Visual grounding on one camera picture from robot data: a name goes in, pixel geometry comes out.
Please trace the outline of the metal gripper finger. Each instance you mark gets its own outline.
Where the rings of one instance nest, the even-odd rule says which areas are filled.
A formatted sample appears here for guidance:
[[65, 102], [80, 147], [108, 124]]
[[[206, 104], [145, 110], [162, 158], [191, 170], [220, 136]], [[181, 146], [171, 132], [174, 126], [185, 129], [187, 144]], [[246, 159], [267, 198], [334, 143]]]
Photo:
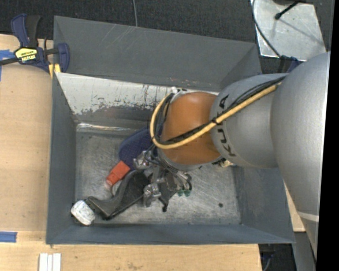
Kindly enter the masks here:
[[161, 194], [161, 196], [159, 197], [159, 200], [163, 204], [162, 212], [167, 212], [167, 208], [168, 208], [170, 199], [171, 199], [171, 196], [170, 195], [166, 195], [166, 194]]
[[158, 184], [146, 185], [143, 192], [143, 206], [150, 207], [152, 203], [161, 197]]

